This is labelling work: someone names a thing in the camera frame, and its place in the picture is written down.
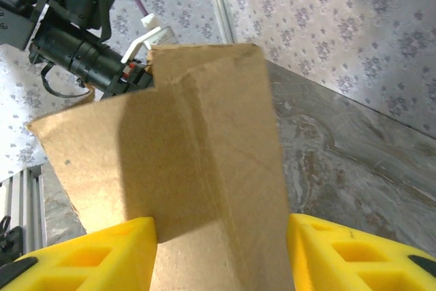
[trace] wall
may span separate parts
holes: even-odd
[[[211,0],[143,0],[150,12],[170,25],[184,43],[217,43],[221,41]],[[112,38],[109,44],[118,52],[127,50],[130,42],[142,34],[142,18],[133,0],[116,0],[111,11]],[[48,94],[41,82],[41,65],[30,65],[27,52],[9,46],[0,47],[0,181],[22,168],[46,161],[43,150],[24,124],[34,118],[58,111],[72,104]],[[53,89],[80,93],[75,78],[63,70],[49,73]]]
[[[228,0],[239,42],[436,137],[435,0]]]

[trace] marble countertop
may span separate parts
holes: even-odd
[[[436,140],[268,64],[292,212],[436,256]],[[43,166],[48,244],[85,233]]]

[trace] cardboard box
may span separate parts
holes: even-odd
[[[253,44],[161,46],[155,89],[29,125],[88,232],[153,216],[151,290],[292,290],[266,62]]]

